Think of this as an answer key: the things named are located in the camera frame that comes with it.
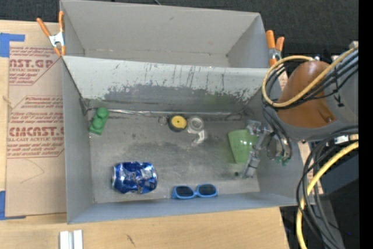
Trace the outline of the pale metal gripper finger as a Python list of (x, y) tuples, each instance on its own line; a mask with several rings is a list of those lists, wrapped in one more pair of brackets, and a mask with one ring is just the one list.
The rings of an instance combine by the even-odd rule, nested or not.
[(263, 133), (262, 123), (260, 121), (248, 121), (246, 128), (253, 136), (260, 136)]
[(241, 178), (253, 177), (256, 173), (259, 162), (260, 158), (258, 157), (258, 155), (255, 152), (251, 152), (241, 173)]

